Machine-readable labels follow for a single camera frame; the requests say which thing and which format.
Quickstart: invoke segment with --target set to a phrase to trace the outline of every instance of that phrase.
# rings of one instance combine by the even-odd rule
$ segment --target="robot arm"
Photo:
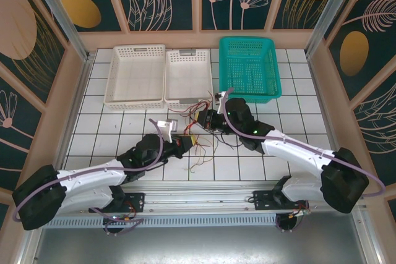
[[[349,213],[368,186],[368,178],[324,155],[336,157],[360,168],[350,150],[323,150],[294,140],[273,126],[257,121],[242,98],[232,98],[225,103],[228,119],[243,134],[266,137],[265,140],[239,136],[241,143],[252,151],[277,156],[292,162],[312,174],[312,177],[283,177],[274,187],[273,199],[279,204],[298,200],[324,200],[334,209]],[[235,133],[220,111],[204,110],[196,121],[205,129],[226,134]]]
[[[158,163],[165,164],[172,156],[181,159],[195,144],[195,139],[191,136],[172,135],[170,140],[163,142]],[[158,135],[148,134],[135,147],[105,164],[71,171],[56,171],[52,165],[41,167],[12,194],[15,205],[18,206],[42,185],[55,182],[51,187],[38,192],[19,210],[24,229],[39,228],[60,213],[121,206],[125,195],[120,185],[145,175],[145,170],[139,171],[139,168],[147,167],[156,160],[159,144]],[[131,172],[123,169],[138,170]],[[81,175],[67,178],[72,174]]]

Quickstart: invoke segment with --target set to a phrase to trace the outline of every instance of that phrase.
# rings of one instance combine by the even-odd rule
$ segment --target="teal plastic basket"
[[[230,98],[267,103],[282,95],[275,45],[269,38],[223,37],[220,40],[220,91]]]

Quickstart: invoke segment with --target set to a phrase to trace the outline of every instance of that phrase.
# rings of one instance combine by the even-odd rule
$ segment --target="cable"
[[[227,122],[228,126],[229,126],[236,134],[238,134],[239,136],[246,137],[246,138],[251,138],[251,139],[258,139],[258,140],[278,140],[278,141],[282,141],[282,142],[288,142],[288,143],[291,143],[292,145],[296,145],[297,147],[303,148],[303,149],[305,149],[305,150],[307,150],[307,151],[310,151],[311,153],[314,153],[315,155],[317,155],[317,151],[316,151],[315,149],[311,148],[311,147],[308,146],[308,145],[304,145],[304,144],[302,144],[302,143],[296,142],[296,141],[294,141],[294,140],[292,140],[292,139],[288,139],[288,138],[283,139],[283,138],[281,138],[281,137],[274,137],[274,136],[255,136],[255,135],[245,134],[245,133],[243,133],[243,132],[237,130],[237,129],[232,125],[230,119],[228,118],[228,114],[227,114],[227,111],[226,111],[226,108],[225,108],[225,103],[226,103],[227,100],[228,100],[228,95],[229,95],[232,91],[233,91],[233,88],[229,88],[229,89],[227,90],[227,92],[225,92],[224,98],[222,99],[222,106],[223,106],[223,114],[224,114],[225,121]],[[363,170],[363,169],[361,169],[361,168],[359,168],[359,167],[357,167],[357,166],[355,166],[355,165],[353,165],[353,164],[350,164],[350,163],[348,163],[348,162],[345,162],[344,160],[338,159],[338,158],[333,157],[333,156],[330,156],[330,155],[328,155],[328,154],[322,154],[321,156],[324,157],[324,158],[330,159],[330,160],[332,160],[332,161],[334,161],[334,162],[340,163],[340,164],[342,164],[342,165],[344,165],[344,166],[346,166],[346,167],[349,167],[349,168],[351,168],[351,169],[354,169],[354,170],[356,170],[356,171],[358,171],[358,172],[360,172],[360,173],[363,173],[363,174],[365,174],[366,176],[370,177],[371,179],[374,179],[374,180],[381,186],[381,190],[380,190],[380,191],[374,192],[374,193],[369,193],[369,194],[363,194],[362,197],[375,197],[375,196],[382,195],[382,194],[385,192],[385,185],[384,185],[384,183],[383,183],[380,179],[378,179],[378,177],[374,176],[374,175],[371,174],[370,172],[367,172],[367,171],[365,171],[365,170]]]
[[[44,185],[42,185],[41,187],[39,187],[39,188],[37,188],[36,190],[34,190],[34,191],[33,191],[32,193],[30,193],[25,199],[22,200],[22,202],[17,206],[17,208],[15,209],[14,213],[12,214],[12,219],[13,219],[15,222],[21,222],[21,220],[18,219],[18,217],[17,217],[17,214],[18,214],[18,212],[20,211],[20,209],[21,209],[22,207],[24,207],[24,205],[25,205],[30,199],[32,199],[32,197],[35,196],[37,193],[40,193],[42,190],[44,190],[44,189],[46,189],[46,188],[48,188],[48,187],[51,187],[52,185],[58,184],[58,183],[60,183],[60,182],[62,182],[62,181],[71,180],[71,179],[73,179],[73,178],[76,178],[76,177],[79,177],[79,176],[83,176],[83,175],[86,175],[86,174],[90,174],[90,173],[93,173],[93,172],[98,172],[98,171],[104,171],[104,172],[107,172],[108,170],[115,170],[115,171],[122,171],[122,172],[125,172],[125,171],[131,171],[131,172],[144,171],[144,170],[146,170],[146,169],[148,169],[148,168],[154,166],[155,164],[157,164],[158,160],[161,158],[162,151],[163,151],[163,137],[162,137],[162,133],[161,133],[160,128],[158,128],[157,122],[155,122],[153,119],[149,119],[149,121],[155,126],[155,128],[156,128],[156,130],[157,130],[157,132],[158,132],[158,135],[159,135],[159,137],[160,137],[160,149],[159,149],[159,151],[158,151],[157,157],[155,158],[155,160],[154,160],[151,164],[149,164],[149,165],[147,165],[147,166],[145,166],[145,167],[143,167],[143,168],[120,168],[120,167],[93,168],[93,169],[89,169],[89,170],[86,170],[86,171],[82,171],[82,172],[70,174],[70,175],[64,176],[64,177],[62,177],[62,178],[60,178],[60,179],[55,179],[55,180],[53,180],[53,181],[51,181],[51,182],[47,182],[46,184],[44,184]],[[105,215],[104,213],[102,213],[102,212],[101,212],[100,210],[98,210],[97,208],[91,208],[91,209],[92,209],[95,213],[98,213],[98,214],[102,215],[104,218],[108,218],[108,219],[113,220],[113,221],[116,221],[116,222],[125,222],[125,220],[113,219],[112,217],[107,216],[107,215]]]

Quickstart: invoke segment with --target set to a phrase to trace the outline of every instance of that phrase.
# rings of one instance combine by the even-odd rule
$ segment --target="white grid floor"
[[[64,169],[80,169],[105,163],[133,147],[143,135],[154,133],[149,119],[179,120],[179,133],[184,130],[181,115],[162,110],[112,111],[103,104],[106,78],[112,49],[99,49],[67,156]],[[211,50],[213,91],[218,92],[218,49]],[[275,126],[290,137],[311,145],[330,149],[325,124],[317,100],[311,72],[302,49],[277,49],[283,95],[267,104],[250,104],[258,120]],[[203,156],[192,148],[185,158],[171,158],[165,166],[147,172],[141,180],[155,181],[277,181],[284,175],[303,172],[294,164],[280,158],[261,156],[243,146],[230,148],[218,143],[212,135],[198,126],[192,132],[207,150],[209,162],[194,166]],[[231,145],[240,144],[235,135],[224,135]],[[213,155],[213,146],[217,146]]]

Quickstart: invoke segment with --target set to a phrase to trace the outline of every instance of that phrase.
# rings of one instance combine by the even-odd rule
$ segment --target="basket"
[[[275,45],[269,38],[224,37],[219,55],[220,91],[233,87],[230,98],[267,103],[282,95]]]
[[[116,46],[105,105],[113,110],[163,108],[165,45]]]
[[[165,102],[171,109],[186,109],[213,94],[210,51],[180,49],[166,52]]]

